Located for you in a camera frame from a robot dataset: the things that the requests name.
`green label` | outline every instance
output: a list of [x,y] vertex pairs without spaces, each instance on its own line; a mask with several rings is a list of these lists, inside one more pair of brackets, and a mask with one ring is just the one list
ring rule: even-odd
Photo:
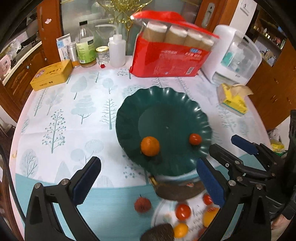
[[76,44],[76,47],[77,47],[79,62],[81,64],[87,64],[96,59],[96,52],[94,49],[93,39],[88,42],[78,43]]

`tablecloth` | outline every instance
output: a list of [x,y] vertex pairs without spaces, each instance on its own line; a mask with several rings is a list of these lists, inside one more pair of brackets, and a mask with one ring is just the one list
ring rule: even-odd
[[[31,105],[26,108],[26,116],[17,124],[20,137],[15,180],[23,210],[27,210],[36,182],[53,185],[63,178],[71,178],[92,156],[97,156],[102,162],[101,173],[78,209],[101,241],[139,240],[140,235],[155,224],[154,211],[159,211],[163,204],[148,181],[149,174],[132,163],[120,147],[115,120],[117,110],[127,96],[151,86],[171,87],[199,103],[209,117],[212,142],[234,155],[245,154],[231,144],[230,138],[234,134],[268,145],[266,131],[252,103],[247,101],[251,111],[243,117],[224,109],[218,104],[216,86],[210,84],[202,72],[195,77],[138,78],[127,68],[74,69],[66,83],[36,92]],[[249,156],[242,159],[247,165],[262,168]],[[209,160],[218,166],[215,160],[210,157]],[[196,176],[193,171],[177,178],[158,179]],[[148,214],[138,215],[134,211],[133,204],[140,195],[152,203]],[[196,205],[197,209],[204,208],[198,197]],[[74,239],[58,205],[55,208],[66,235]],[[188,240],[196,231],[191,231]]]

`metal can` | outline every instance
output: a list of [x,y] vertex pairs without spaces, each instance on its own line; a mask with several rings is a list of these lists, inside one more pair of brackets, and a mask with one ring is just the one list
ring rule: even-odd
[[99,64],[109,63],[109,47],[101,46],[96,48],[96,57],[98,59]]
[[67,52],[71,60],[72,67],[77,68],[78,66],[80,66],[75,42],[72,42],[67,45]]

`green plate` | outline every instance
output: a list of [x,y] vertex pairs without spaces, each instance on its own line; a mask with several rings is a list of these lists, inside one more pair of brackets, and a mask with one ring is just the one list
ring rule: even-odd
[[[198,146],[189,144],[191,133],[202,137]],[[152,175],[180,176],[196,168],[196,160],[208,155],[212,129],[198,103],[172,88],[139,89],[128,96],[117,112],[116,134],[127,156]],[[154,157],[141,153],[144,137],[160,143]]]

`red cherry tomato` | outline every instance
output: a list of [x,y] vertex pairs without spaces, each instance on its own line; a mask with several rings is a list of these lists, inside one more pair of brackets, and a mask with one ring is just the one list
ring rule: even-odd
[[176,207],[175,214],[177,219],[179,219],[180,221],[185,221],[191,216],[191,209],[186,204],[179,204]]
[[199,134],[192,133],[189,137],[189,143],[191,145],[199,145],[200,143],[202,143],[202,138]]
[[203,197],[202,197],[202,200],[204,201],[204,203],[206,205],[210,205],[213,203],[213,200],[211,199],[210,195],[209,194],[205,194]]

